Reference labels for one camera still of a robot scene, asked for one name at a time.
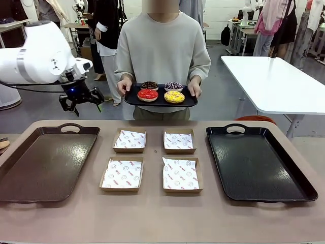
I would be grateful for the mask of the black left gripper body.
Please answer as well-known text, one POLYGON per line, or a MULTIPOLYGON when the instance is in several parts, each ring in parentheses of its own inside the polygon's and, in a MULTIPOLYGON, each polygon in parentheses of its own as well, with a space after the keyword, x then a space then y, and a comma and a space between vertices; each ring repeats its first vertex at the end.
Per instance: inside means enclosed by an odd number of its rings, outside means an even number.
POLYGON ((64 91, 64 95, 61 96, 63 102, 69 100, 72 103, 81 104, 92 101, 91 92, 84 79, 68 82, 61 87, 64 91))

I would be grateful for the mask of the person's right hand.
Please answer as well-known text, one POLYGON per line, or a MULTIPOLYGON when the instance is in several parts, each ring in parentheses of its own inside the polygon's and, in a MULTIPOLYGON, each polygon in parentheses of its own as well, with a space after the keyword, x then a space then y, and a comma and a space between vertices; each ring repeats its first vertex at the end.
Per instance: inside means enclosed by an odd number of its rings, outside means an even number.
POLYGON ((124 97, 126 93, 130 91, 132 84, 133 82, 128 78, 125 78, 117 83, 118 91, 122 97, 124 97))

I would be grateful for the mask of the person's left hand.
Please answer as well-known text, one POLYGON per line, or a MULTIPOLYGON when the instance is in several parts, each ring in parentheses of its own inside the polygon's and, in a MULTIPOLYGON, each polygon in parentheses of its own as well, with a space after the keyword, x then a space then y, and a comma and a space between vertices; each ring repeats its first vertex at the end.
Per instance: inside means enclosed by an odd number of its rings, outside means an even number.
POLYGON ((188 85, 188 90, 192 97, 199 98, 202 94, 202 89, 200 87, 200 82, 196 80, 192 80, 188 85))

